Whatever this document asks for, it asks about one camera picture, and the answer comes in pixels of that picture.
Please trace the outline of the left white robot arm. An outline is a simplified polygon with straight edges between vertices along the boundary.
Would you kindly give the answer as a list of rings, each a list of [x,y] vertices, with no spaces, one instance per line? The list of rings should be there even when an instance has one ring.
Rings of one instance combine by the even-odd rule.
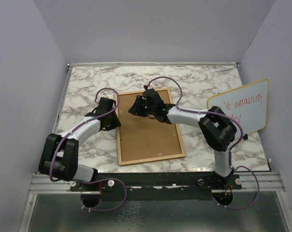
[[[54,182],[80,181],[86,190],[94,190],[98,185],[98,170],[78,163],[79,147],[92,135],[121,126],[116,106],[115,100],[101,97],[98,106],[74,128],[62,134],[49,134],[39,162],[39,173],[50,176]]]

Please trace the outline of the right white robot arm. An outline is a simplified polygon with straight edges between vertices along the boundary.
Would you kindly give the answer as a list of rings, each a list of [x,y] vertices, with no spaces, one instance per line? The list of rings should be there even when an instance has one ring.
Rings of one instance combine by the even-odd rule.
[[[209,110],[197,112],[190,109],[181,110],[175,104],[165,103],[154,89],[148,89],[136,97],[128,112],[141,117],[153,115],[161,123],[199,128],[207,144],[214,150],[216,174],[213,177],[214,185],[219,189],[230,185],[233,168],[228,149],[235,139],[237,128],[219,107],[214,106]]]

